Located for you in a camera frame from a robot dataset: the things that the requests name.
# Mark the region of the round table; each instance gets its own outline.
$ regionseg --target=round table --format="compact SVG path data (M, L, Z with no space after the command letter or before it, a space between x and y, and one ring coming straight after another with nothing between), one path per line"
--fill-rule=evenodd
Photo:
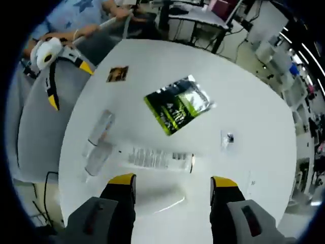
M128 66L126 81L107 83L110 69L116 66ZM166 136L143 99L190 74L217 107ZM116 116L109 141L131 140L150 148L194 153L192 174L122 168L108 160L98 176L83 182L82 151L104 109ZM234 133L231 150L221 148L221 130ZM212 243L211 176L234 180L246 199L255 200L278 224L289 201L295 168L291 110L254 75L182 44L123 40L87 82L68 123L59 164L63 220L67 224L74 210L91 196L99 196L109 179L133 172L137 174L133 243ZM165 207L167 199L175 203Z

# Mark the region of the blue shirt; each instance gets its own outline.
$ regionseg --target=blue shirt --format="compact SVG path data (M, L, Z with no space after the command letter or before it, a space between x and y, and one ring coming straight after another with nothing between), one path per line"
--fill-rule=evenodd
M39 39L48 32L71 32L89 24L105 20L102 2L106 0L63 0L45 21L38 25L31 37Z

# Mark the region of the green snack bag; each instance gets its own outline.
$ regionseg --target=green snack bag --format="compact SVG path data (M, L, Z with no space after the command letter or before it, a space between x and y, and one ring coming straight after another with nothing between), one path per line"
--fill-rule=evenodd
M168 136L215 107L192 75L145 96L144 101Z

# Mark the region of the floor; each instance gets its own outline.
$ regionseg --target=floor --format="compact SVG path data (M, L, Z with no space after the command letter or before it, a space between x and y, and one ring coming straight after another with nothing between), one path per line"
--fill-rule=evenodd
M196 45L206 47L208 43L209 40L199 39ZM243 45L240 46L238 50L238 59L236 64L260 78L262 82L269 85L276 93L279 94L279 85L274 79L266 79L266 77L270 75L270 72L264 69L263 64L261 64L255 57L249 43L245 42L243 43ZM35 186L36 193L38 196L37 205L39 206L42 212L45 212L43 204L44 184L35 184ZM48 184L46 193L46 205L49 216L51 220L55 223L56 227L63 227L62 214L59 206L58 185Z

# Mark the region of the bracelet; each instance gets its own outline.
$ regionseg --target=bracelet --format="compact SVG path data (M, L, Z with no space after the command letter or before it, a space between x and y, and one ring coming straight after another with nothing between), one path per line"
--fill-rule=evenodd
M79 29L77 29L77 30L75 31L75 33L73 34L73 39L72 39L72 41L74 41L74 40L76 39L76 34L77 34L78 30L79 30Z

